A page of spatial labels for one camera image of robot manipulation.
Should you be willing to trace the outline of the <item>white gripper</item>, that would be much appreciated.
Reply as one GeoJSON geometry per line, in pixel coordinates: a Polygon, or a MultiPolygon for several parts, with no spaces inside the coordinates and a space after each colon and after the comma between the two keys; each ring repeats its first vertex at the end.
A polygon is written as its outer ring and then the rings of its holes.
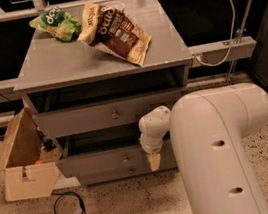
{"type": "Polygon", "coordinates": [[[141,135],[139,142],[141,148],[148,153],[147,159],[152,172],[160,168],[161,155],[159,152],[163,145],[163,138],[170,129],[170,113],[171,110],[168,107],[158,106],[138,122],[141,135]]]}

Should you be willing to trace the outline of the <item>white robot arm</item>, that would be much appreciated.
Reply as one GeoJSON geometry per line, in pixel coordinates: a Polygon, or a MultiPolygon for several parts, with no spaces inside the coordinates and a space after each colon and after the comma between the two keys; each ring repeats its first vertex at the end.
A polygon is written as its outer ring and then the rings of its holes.
{"type": "Polygon", "coordinates": [[[268,121],[268,93],[238,83],[189,93],[173,108],[159,106],[139,120],[139,142],[152,170],[169,135],[192,214],[268,214],[242,144],[268,121]]]}

